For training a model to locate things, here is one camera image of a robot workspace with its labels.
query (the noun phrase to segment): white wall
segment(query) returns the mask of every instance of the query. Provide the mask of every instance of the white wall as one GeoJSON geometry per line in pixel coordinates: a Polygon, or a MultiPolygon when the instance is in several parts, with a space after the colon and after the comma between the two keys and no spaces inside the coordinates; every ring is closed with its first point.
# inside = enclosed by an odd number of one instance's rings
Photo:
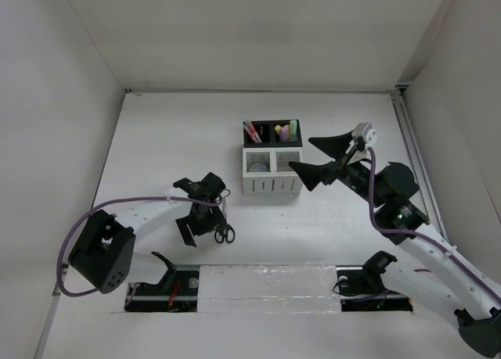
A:
{"type": "Polygon", "coordinates": [[[0,347],[32,358],[123,92],[67,0],[0,0],[0,347]]]}
{"type": "Polygon", "coordinates": [[[363,91],[395,86],[442,0],[70,2],[126,88],[363,91]]]}
{"type": "Polygon", "coordinates": [[[501,282],[501,0],[452,0],[405,93],[451,240],[501,282]]]}

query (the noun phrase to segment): pen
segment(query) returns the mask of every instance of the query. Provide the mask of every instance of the pen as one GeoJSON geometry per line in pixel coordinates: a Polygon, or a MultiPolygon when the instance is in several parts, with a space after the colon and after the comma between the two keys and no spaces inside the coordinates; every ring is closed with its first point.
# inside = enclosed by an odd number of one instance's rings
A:
{"type": "Polygon", "coordinates": [[[254,134],[254,137],[256,138],[256,140],[258,140],[258,142],[262,142],[261,141],[261,138],[259,137],[258,135],[258,132],[256,131],[256,129],[254,128],[254,125],[252,124],[252,122],[250,120],[246,120],[245,121],[245,124],[249,127],[249,129],[252,131],[252,133],[254,134]]]}
{"type": "Polygon", "coordinates": [[[255,138],[254,134],[251,132],[251,130],[249,129],[249,127],[247,125],[244,124],[243,129],[250,136],[250,138],[252,139],[253,142],[258,142],[258,140],[255,138]]]}

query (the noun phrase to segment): scissors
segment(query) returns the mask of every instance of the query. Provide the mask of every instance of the scissors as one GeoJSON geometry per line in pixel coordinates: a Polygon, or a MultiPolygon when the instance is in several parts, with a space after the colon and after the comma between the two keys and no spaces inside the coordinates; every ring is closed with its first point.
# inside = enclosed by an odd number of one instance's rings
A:
{"type": "Polygon", "coordinates": [[[229,224],[221,224],[216,228],[214,239],[219,244],[223,242],[233,243],[235,241],[235,230],[229,224]]]}

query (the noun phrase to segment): table surface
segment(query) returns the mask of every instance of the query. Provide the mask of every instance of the table surface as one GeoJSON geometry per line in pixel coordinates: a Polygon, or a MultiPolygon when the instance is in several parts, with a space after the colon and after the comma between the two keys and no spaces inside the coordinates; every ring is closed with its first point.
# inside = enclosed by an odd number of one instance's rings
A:
{"type": "MultiPolygon", "coordinates": [[[[306,142],[350,131],[370,121],[378,132],[378,170],[388,161],[409,164],[391,98],[360,93],[149,93],[127,94],[96,203],[160,195],[172,182],[198,181],[212,171],[223,179],[236,241],[213,235],[184,246],[174,223],[141,241],[136,250],[162,252],[176,264],[362,264],[378,250],[419,264],[370,226],[368,206],[341,183],[303,188],[297,198],[243,196],[242,120],[299,119],[304,161],[329,158],[306,142]]],[[[419,195],[413,202],[424,209],[419,195]]],[[[116,211],[126,209],[118,206],[116,211]]],[[[217,289],[217,279],[212,281],[217,289]]],[[[67,285],[88,288],[70,270],[67,285]]],[[[109,295],[62,297],[45,349],[46,359],[66,357],[477,357],[444,321],[416,313],[295,314],[291,309],[252,314],[235,309],[196,314],[123,312],[125,285],[109,295]]]]}

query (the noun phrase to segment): white organizer box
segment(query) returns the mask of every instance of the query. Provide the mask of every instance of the white organizer box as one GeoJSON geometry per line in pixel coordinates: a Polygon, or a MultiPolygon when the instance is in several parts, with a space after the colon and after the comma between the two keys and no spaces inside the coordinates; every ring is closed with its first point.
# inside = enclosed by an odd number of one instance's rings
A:
{"type": "Polygon", "coordinates": [[[299,196],[303,182],[289,167],[290,161],[302,162],[302,148],[243,148],[243,194],[299,196]],[[255,164],[264,164],[268,172],[250,172],[255,164]]]}

